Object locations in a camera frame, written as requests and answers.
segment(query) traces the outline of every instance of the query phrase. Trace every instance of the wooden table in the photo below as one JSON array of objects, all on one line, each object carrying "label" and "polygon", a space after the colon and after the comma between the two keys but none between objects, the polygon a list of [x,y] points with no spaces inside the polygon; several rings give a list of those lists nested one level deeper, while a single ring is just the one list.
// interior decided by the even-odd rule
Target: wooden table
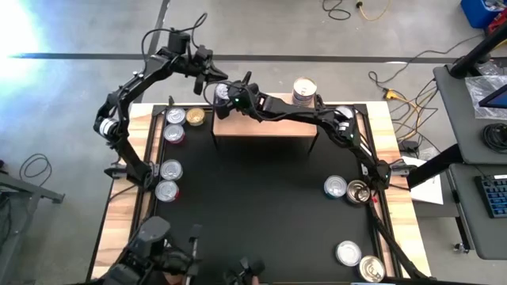
[{"label": "wooden table", "polygon": [[[327,102],[328,104],[352,104],[352,102]],[[372,129],[373,140],[379,159],[386,162],[393,162],[400,158],[398,144],[396,142],[395,131],[392,126],[389,108],[386,102],[354,102],[366,104],[368,116]],[[131,123],[129,126],[129,141],[133,145],[136,153],[142,157],[147,144],[147,133],[150,127],[151,112],[156,104],[133,104],[131,109]],[[154,145],[152,148],[152,161],[158,149],[158,138],[162,127],[162,119],[156,124]],[[401,177],[392,177],[391,183],[402,187],[407,187],[406,179]],[[116,180],[113,183],[111,195],[121,191],[131,185],[125,180]],[[109,266],[119,256],[121,250],[128,242],[128,235],[132,224],[132,216],[135,206],[136,190],[117,196],[107,207],[105,220],[101,232],[97,255],[93,264],[92,278],[102,276],[107,272]],[[406,190],[389,188],[386,190],[387,204],[391,216],[391,223],[395,232],[395,239],[401,246],[405,254],[414,262],[417,268],[430,276],[428,261],[426,259],[425,249],[419,232],[419,225],[412,205],[410,193]],[[145,212],[146,204],[143,205],[142,213]],[[394,275],[392,264],[390,262],[390,252],[387,244],[381,239],[384,260],[386,261],[387,274]]]}]

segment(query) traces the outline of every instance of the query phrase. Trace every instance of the blue keyboard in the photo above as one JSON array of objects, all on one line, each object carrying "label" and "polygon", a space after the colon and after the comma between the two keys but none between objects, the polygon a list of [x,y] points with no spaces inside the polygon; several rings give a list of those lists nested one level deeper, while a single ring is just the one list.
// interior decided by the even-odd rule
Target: blue keyboard
[{"label": "blue keyboard", "polygon": [[491,218],[507,218],[507,176],[475,177],[475,184],[481,193]]}]

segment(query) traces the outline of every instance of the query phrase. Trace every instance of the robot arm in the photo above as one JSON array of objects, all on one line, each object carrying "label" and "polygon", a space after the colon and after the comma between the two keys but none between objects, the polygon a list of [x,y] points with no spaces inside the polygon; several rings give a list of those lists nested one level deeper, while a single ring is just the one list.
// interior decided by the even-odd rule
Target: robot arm
[{"label": "robot arm", "polygon": [[320,126],[332,142],[350,150],[366,167],[366,182],[370,189],[383,191],[389,187],[390,166],[385,161],[379,161],[361,142],[353,108],[339,106],[330,109],[322,101],[317,101],[315,108],[287,104],[280,98],[260,92],[257,84],[249,84],[250,75],[249,72],[242,81],[228,84],[229,101],[216,102],[218,104],[215,105],[219,119],[226,118],[230,110],[236,109],[259,122],[294,120]]},{"label": "robot arm", "polygon": [[131,80],[107,96],[93,125],[93,129],[107,139],[108,145],[124,159],[127,179],[144,188],[151,184],[153,175],[151,167],[139,159],[128,141],[130,104],[153,83],[168,78],[174,72],[195,77],[194,93],[197,95],[202,92],[204,82],[227,79],[227,75],[213,65],[213,52],[201,45],[192,55],[189,41],[188,33],[170,33],[168,46],[152,55],[142,72],[135,72]]}]

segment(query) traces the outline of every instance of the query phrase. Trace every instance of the blue bin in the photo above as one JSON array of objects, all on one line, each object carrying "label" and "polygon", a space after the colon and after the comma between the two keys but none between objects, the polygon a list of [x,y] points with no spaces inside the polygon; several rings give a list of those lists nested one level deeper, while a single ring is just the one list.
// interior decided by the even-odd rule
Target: blue bin
[{"label": "blue bin", "polygon": [[467,15],[470,26],[484,29],[501,11],[489,11],[484,0],[461,0],[461,8]]}]

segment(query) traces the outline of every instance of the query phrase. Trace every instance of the can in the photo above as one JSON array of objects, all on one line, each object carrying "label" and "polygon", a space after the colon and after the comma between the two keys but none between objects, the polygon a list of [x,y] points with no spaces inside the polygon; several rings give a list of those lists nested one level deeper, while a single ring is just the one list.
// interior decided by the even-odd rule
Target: can
[{"label": "can", "polygon": [[324,183],[324,193],[330,198],[342,197],[347,192],[347,181],[338,175],[327,177]]},{"label": "can", "polygon": [[164,138],[169,143],[181,143],[185,137],[185,130],[179,124],[172,123],[164,129]]},{"label": "can", "polygon": [[174,181],[162,180],[155,187],[155,196],[162,202],[173,202],[179,193],[180,189]]},{"label": "can", "polygon": [[191,126],[200,126],[204,122],[204,110],[202,108],[191,108],[187,111],[187,122]]},{"label": "can", "polygon": [[215,87],[215,96],[221,100],[229,100],[229,86],[223,83],[219,83]]},{"label": "can", "polygon": [[361,260],[361,250],[353,241],[342,241],[336,247],[336,258],[344,266],[356,266]]},{"label": "can", "polygon": [[183,176],[183,168],[177,160],[170,159],[160,166],[160,176],[168,181],[177,181]]},{"label": "can", "polygon": [[347,198],[349,198],[349,201],[352,203],[367,202],[370,199],[371,194],[372,193],[366,183],[361,180],[352,180],[347,186]]},{"label": "can", "polygon": [[171,108],[167,114],[166,119],[169,124],[184,124],[185,123],[185,110],[183,108]]},{"label": "can", "polygon": [[365,256],[357,267],[361,277],[370,283],[379,283],[386,275],[386,267],[376,256]]},{"label": "can", "polygon": [[292,102],[296,105],[309,105],[317,93],[317,84],[309,78],[298,78],[294,81]]}]

